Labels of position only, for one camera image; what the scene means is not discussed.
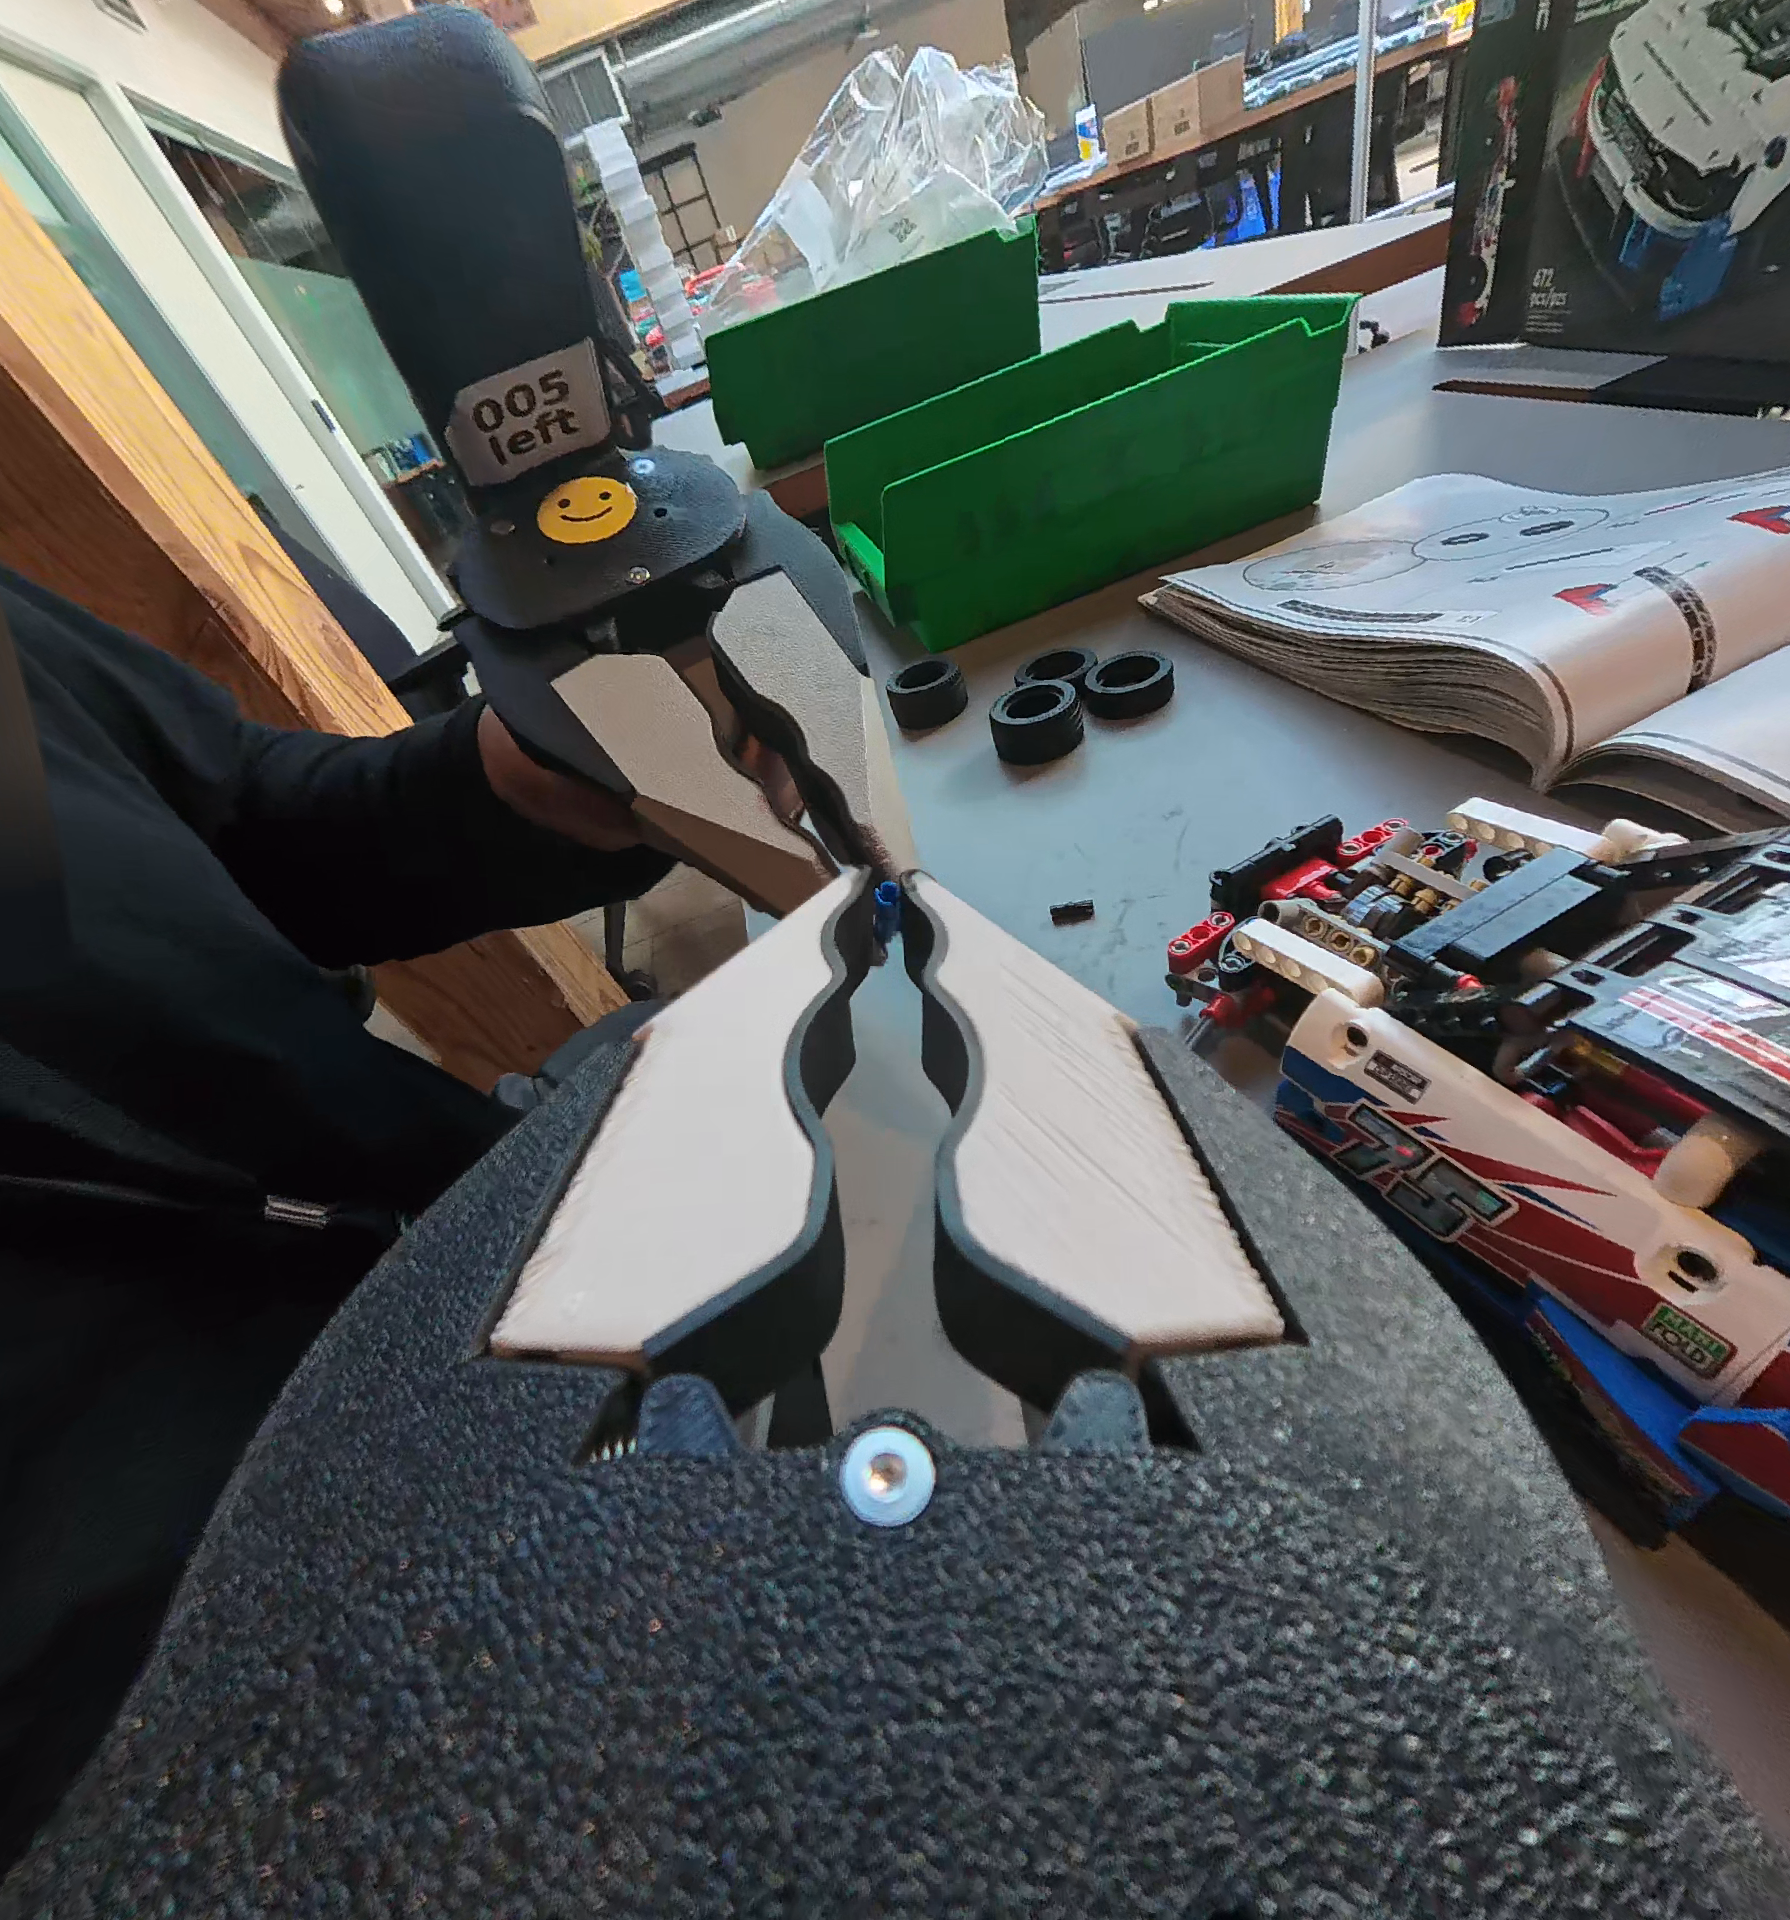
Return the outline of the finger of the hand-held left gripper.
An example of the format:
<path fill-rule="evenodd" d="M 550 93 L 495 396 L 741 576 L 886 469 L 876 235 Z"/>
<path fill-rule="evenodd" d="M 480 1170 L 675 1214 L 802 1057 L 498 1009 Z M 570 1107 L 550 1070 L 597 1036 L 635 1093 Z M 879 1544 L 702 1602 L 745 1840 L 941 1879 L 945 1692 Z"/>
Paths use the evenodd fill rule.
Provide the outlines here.
<path fill-rule="evenodd" d="M 732 754 L 690 686 L 660 657 L 593 657 L 553 680 L 570 721 L 627 781 L 646 839 L 783 919 L 836 871 L 782 819 L 757 768 Z"/>
<path fill-rule="evenodd" d="M 714 614 L 716 678 L 785 766 L 847 866 L 893 873 L 893 759 L 879 688 L 788 577 L 737 584 Z"/>

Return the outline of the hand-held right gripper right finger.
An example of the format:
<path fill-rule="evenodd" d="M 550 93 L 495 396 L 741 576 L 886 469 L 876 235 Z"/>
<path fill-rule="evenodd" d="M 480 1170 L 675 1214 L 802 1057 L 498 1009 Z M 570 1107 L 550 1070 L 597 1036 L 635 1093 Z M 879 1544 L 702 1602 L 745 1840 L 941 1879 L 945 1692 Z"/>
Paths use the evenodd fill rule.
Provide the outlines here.
<path fill-rule="evenodd" d="M 922 1067 L 946 1107 L 931 1293 L 958 1358 L 1052 1410 L 1085 1373 L 1279 1347 L 1289 1318 L 1135 1026 L 943 884 L 903 884 Z"/>

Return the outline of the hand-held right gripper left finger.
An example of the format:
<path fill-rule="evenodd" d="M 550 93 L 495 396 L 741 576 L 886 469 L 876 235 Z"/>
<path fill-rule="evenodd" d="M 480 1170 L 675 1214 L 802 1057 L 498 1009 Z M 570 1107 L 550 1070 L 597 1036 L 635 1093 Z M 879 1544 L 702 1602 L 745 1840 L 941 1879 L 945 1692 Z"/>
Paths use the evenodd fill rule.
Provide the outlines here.
<path fill-rule="evenodd" d="M 757 1404 L 834 1333 L 825 1109 L 855 1064 L 874 880 L 836 877 L 651 1017 L 500 1308 L 490 1353 Z"/>

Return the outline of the toy brick race car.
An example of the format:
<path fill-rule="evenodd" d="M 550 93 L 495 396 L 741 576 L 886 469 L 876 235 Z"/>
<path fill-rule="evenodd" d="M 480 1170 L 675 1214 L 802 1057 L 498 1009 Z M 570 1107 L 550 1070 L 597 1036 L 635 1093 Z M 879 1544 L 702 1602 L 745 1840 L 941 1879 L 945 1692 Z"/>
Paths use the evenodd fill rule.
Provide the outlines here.
<path fill-rule="evenodd" d="M 1322 817 L 1210 874 L 1165 985 L 1281 1044 L 1276 1122 L 1668 1525 L 1790 1523 L 1790 825 Z"/>

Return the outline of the person's left hand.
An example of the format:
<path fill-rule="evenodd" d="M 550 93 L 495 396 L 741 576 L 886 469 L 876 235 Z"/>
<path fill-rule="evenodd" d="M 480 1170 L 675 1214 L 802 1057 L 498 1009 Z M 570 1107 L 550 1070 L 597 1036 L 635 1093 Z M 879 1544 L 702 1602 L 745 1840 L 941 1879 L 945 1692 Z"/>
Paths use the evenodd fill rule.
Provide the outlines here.
<path fill-rule="evenodd" d="M 646 835 L 627 801 L 585 778 L 541 766 L 490 707 L 477 719 L 477 746 L 490 792 L 527 825 L 596 857 L 675 861 Z"/>

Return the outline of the green plastic bin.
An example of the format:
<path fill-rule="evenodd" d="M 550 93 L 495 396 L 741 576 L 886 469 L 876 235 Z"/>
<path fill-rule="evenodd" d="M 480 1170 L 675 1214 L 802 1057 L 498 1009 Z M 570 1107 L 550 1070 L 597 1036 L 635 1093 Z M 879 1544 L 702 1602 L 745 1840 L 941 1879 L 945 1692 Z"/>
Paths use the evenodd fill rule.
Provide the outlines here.
<path fill-rule="evenodd" d="M 829 520 L 941 657 L 1317 503 L 1359 297 L 1171 303 L 834 438 Z"/>
<path fill-rule="evenodd" d="M 980 232 L 707 338 L 716 430 L 757 469 L 1035 357 L 1035 222 Z"/>

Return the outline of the stack of white containers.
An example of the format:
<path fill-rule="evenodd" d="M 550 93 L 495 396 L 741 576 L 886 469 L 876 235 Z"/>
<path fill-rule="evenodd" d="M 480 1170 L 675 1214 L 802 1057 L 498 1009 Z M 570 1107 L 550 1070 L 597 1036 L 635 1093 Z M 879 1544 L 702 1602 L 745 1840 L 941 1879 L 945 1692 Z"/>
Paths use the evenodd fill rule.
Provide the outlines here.
<path fill-rule="evenodd" d="M 706 368 L 707 355 L 682 277 L 667 247 L 657 209 L 642 175 L 623 123 L 591 125 L 580 134 L 593 161 L 601 197 L 611 205 L 644 297 L 662 329 L 663 348 L 678 372 Z"/>

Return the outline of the clear plastic bag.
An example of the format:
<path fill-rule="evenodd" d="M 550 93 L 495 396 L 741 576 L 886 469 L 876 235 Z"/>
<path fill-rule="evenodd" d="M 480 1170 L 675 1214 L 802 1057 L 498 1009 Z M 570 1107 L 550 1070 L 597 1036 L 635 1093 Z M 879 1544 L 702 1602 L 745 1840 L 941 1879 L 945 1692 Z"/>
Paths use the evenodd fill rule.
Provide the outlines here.
<path fill-rule="evenodd" d="M 983 232 L 1050 180 L 1048 123 L 1012 62 L 881 50 L 829 100 L 712 294 L 712 329 L 832 294 Z"/>

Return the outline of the wooden panel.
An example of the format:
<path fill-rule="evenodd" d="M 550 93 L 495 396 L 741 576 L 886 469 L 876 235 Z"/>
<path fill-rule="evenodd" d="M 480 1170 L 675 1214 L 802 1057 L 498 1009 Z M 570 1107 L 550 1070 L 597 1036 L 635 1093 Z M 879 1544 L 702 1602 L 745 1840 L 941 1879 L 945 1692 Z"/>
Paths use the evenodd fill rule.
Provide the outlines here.
<path fill-rule="evenodd" d="M 409 721 L 122 331 L 0 175 L 0 564 L 222 686 L 264 725 L 387 735 Z M 65 962 L 44 861 L 0 880 L 0 988 Z M 563 922 L 378 969 L 380 998 L 451 1077 L 537 1069 L 627 1000 Z"/>

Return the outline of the person's black jacket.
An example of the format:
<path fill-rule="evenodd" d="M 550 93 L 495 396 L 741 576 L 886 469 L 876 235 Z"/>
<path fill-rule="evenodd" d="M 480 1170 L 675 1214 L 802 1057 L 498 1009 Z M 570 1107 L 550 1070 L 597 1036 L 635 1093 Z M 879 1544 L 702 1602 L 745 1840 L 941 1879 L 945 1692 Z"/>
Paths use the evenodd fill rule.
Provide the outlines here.
<path fill-rule="evenodd" d="M 0 827 L 22 824 L 65 962 L 0 988 L 0 1881 L 296 1360 L 511 1124 L 368 1032 L 352 974 L 386 962 L 292 948 L 0 596 Z"/>

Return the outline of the open building instruction booklet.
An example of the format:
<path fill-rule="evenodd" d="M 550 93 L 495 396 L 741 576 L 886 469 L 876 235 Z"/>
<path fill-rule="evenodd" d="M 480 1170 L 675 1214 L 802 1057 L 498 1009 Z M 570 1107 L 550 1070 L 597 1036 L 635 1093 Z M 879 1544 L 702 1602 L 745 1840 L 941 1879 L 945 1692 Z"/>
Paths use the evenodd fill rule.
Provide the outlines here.
<path fill-rule="evenodd" d="M 1330 701 L 1487 741 L 1538 792 L 1790 825 L 1790 465 L 1614 495 L 1435 474 L 1142 602 Z"/>

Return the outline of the long wooden workbench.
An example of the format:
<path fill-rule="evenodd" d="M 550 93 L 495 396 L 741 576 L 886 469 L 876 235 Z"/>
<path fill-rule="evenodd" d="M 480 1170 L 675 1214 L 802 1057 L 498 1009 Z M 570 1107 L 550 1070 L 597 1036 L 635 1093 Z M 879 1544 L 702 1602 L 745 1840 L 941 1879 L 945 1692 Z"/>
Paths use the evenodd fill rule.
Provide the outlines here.
<path fill-rule="evenodd" d="M 1281 65 L 1246 61 L 1242 127 L 1178 157 L 1101 166 L 1038 207 L 1042 275 L 1132 265 L 1345 223 L 1359 88 L 1367 90 L 1367 209 L 1404 203 L 1396 151 L 1435 121 L 1473 32 L 1473 8 L 1375 35 L 1371 58 L 1342 37 Z"/>

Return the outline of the black toy set box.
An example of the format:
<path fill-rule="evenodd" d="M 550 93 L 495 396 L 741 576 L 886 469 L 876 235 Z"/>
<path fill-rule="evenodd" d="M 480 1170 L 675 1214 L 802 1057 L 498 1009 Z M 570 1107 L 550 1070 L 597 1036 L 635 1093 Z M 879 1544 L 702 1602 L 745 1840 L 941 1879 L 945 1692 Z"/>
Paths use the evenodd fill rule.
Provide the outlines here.
<path fill-rule="evenodd" d="M 1790 405 L 1790 3 L 1478 4 L 1454 123 L 1443 346 Z"/>

